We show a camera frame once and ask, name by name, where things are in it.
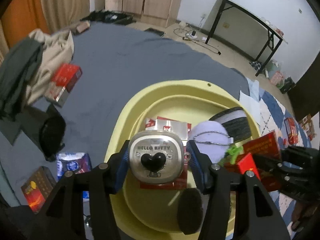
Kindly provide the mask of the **yellow plastic tray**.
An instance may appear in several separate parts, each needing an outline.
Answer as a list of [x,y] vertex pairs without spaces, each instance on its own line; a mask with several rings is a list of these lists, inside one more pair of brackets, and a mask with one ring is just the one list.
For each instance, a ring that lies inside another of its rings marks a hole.
[[[120,151],[125,140],[145,129],[146,118],[158,116],[196,126],[224,109],[241,104],[224,89],[201,80],[164,81],[133,96],[114,127],[105,160]],[[117,226],[133,239],[197,239],[184,235],[176,220],[179,190],[140,188],[128,172],[123,188],[111,196]]]

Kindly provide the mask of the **small red box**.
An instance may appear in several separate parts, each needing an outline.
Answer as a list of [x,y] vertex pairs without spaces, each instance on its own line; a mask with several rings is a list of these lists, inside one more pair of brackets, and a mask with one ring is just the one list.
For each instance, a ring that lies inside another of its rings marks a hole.
[[286,118],[284,120],[287,138],[290,145],[295,145],[298,143],[298,133],[295,126],[295,122],[293,118]]

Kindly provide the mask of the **red silver box on blanket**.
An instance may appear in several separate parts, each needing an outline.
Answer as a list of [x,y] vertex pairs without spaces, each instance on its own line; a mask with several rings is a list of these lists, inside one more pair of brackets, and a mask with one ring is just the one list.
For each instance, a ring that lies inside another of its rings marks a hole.
[[80,66],[70,63],[61,64],[51,78],[44,97],[47,101],[62,107],[81,76]]

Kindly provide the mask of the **black folding table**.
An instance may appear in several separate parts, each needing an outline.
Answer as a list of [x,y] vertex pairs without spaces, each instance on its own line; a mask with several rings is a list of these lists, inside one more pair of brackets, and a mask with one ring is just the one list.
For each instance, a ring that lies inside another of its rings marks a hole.
[[233,0],[217,0],[214,12],[205,43],[214,38],[257,63],[256,76],[265,72],[280,45],[287,43],[281,30]]

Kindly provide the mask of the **purple plush eggplant toy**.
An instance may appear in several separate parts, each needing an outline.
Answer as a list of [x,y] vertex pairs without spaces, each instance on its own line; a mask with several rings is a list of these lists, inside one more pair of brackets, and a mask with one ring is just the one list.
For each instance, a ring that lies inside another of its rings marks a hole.
[[239,125],[225,125],[217,121],[203,121],[192,128],[188,140],[195,142],[200,153],[212,163],[234,165],[241,148],[235,144],[244,140],[246,133]]

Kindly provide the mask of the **grey blanket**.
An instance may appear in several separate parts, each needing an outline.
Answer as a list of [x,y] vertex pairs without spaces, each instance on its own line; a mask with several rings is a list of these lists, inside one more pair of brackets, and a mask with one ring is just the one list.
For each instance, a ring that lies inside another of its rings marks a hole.
[[115,24],[95,23],[74,37],[72,62],[82,69],[59,112],[66,122],[64,151],[104,161],[118,116],[140,90],[169,80],[203,80],[233,97],[248,94],[247,79],[190,44]]

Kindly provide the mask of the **long red gift box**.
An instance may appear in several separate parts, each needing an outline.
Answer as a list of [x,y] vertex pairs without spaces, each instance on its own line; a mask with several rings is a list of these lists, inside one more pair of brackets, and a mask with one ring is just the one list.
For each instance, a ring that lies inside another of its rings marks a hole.
[[244,152],[253,157],[260,181],[268,192],[277,191],[281,184],[272,174],[277,163],[281,162],[281,153],[275,130],[243,144]]

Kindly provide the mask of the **cardboard box with items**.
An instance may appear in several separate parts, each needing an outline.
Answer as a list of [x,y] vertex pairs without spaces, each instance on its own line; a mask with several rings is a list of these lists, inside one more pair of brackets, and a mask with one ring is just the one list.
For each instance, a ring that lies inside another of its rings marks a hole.
[[312,116],[310,114],[306,115],[302,120],[298,122],[302,129],[306,132],[309,139],[312,141],[316,136],[315,128],[312,121]]

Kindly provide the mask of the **pile of clothes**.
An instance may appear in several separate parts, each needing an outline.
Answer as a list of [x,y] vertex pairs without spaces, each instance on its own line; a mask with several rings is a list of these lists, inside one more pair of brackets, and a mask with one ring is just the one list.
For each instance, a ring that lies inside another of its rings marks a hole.
[[42,97],[49,81],[74,54],[72,31],[49,35],[35,29],[15,44],[1,64],[1,119],[14,120]]

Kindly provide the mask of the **white cloth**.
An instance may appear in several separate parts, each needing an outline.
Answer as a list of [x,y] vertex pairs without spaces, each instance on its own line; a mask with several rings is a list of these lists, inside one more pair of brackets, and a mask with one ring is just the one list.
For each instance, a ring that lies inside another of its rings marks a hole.
[[256,124],[260,126],[260,104],[259,104],[259,81],[252,81],[247,79],[249,95],[240,91],[239,101],[248,111],[248,113],[253,117]]

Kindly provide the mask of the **blue white snack pack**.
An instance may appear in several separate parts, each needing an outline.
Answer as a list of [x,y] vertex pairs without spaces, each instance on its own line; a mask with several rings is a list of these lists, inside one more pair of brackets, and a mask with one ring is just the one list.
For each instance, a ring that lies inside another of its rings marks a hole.
[[85,152],[59,153],[56,157],[56,164],[58,180],[60,180],[67,171],[80,174],[92,170],[89,154]]

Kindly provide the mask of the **red white gift box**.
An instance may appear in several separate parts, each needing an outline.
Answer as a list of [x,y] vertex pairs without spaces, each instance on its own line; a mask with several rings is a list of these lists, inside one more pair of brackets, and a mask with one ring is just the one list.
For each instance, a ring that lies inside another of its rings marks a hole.
[[229,172],[244,174],[246,171],[252,171],[260,179],[258,169],[251,153],[245,153],[237,156],[235,164],[227,162],[224,168]]

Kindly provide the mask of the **brown orange box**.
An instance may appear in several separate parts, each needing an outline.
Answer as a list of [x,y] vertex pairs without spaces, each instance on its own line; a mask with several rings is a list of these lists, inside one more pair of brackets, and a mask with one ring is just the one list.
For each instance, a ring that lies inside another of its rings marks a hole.
[[21,186],[28,206],[33,213],[38,213],[56,185],[49,168],[40,166]]

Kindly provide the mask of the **Hello Kitty metal lunch box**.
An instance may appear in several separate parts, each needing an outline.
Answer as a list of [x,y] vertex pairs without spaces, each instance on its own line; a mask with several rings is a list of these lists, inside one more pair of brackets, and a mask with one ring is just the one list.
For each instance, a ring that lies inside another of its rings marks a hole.
[[129,142],[128,153],[132,174],[146,184],[173,182],[187,168],[183,141],[170,131],[138,132]]

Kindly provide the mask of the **red silver cigarette carton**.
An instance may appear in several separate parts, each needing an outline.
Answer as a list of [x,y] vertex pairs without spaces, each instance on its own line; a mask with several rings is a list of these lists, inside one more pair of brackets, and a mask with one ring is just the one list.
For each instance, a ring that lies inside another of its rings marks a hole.
[[188,159],[189,154],[186,153],[186,144],[189,132],[191,130],[191,124],[187,122],[181,122],[177,120],[172,120],[168,118],[164,118],[161,116],[157,116],[156,119],[146,118],[145,120],[145,130],[164,130],[169,131],[177,134],[184,147],[184,168],[181,172],[180,176],[176,178],[174,181],[155,185],[155,184],[146,184],[140,182],[141,189],[148,189],[148,190],[184,190],[187,188],[187,178],[188,178]]

